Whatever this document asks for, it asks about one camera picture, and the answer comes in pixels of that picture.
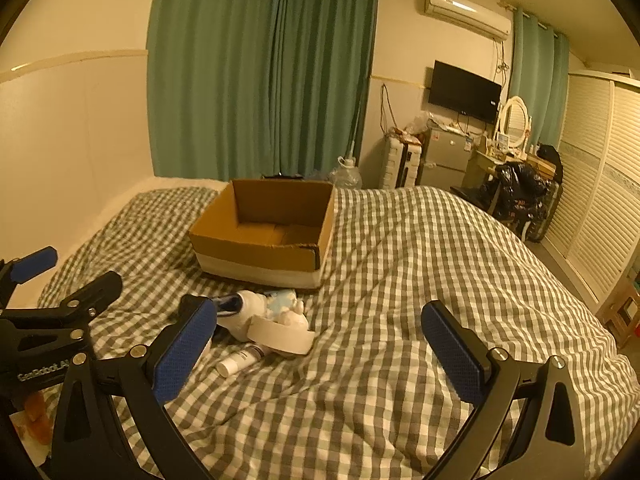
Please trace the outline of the person's left hand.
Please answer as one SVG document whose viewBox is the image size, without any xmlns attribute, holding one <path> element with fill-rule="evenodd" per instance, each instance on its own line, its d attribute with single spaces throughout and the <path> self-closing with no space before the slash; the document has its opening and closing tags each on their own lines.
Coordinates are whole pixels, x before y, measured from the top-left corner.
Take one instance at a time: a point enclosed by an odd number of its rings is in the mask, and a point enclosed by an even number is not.
<svg viewBox="0 0 640 480">
<path fill-rule="evenodd" d="M 49 445 L 52 441 L 52 422 L 47 414 L 43 393 L 36 391 L 26 396 L 23 408 L 29 435 L 39 444 Z"/>
</svg>

